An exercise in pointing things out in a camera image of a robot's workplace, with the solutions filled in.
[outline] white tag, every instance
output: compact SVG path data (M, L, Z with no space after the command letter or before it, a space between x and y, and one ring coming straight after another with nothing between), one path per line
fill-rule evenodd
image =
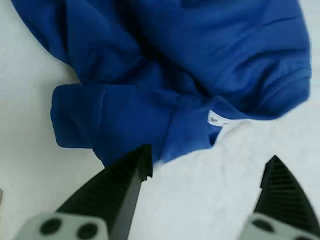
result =
M237 120L232 120L232 119L225 118L223 116L218 115L217 113L215 113L212 110L209 111L208 123L213 125L213 126L223 127L223 126L228 125L228 124L230 124L231 122L234 122L234 121L237 121Z

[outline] white table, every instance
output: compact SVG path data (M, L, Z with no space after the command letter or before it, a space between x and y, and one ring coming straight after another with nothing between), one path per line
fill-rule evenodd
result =
M320 213L317 2L302 0L313 43L309 101L281 119L225 129L213 149L156 168L142 186L130 240L235 239L274 154ZM26 218L54 211L102 169L91 150L55 142L49 116L53 89L76 81L73 70L32 36L11 2L0 0L0 239L12 239Z

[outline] clothing label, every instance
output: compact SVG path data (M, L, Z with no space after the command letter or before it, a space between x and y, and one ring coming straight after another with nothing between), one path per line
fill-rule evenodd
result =
M215 113L214 111L210 110L208 114L208 123L217 126L217 127L223 127L225 125L228 125L232 122L235 122L237 120L232 120L225 118L223 116L220 116L219 114Z

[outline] black circular hole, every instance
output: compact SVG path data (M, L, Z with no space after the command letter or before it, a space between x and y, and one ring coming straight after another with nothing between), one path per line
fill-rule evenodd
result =
M51 235L57 232L61 226L61 219L59 218L51 218L47 220L44 224L42 224L40 228L40 232L43 235Z
M312 239L305 236L299 236L295 240L312 240Z
M98 232L98 227L94 223L87 223L82 225L78 232L77 236L79 239L87 240L93 238Z
M264 220L254 220L252 222L253 225L255 225L257 228L265 230L269 233L274 233L274 228L270 225L270 223L264 221Z

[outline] blue shirt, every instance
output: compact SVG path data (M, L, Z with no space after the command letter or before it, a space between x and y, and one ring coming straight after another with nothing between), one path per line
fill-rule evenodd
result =
M58 86L57 143L104 165L142 144L168 162L214 145L229 119L271 120L309 96L297 0L13 0L81 84Z

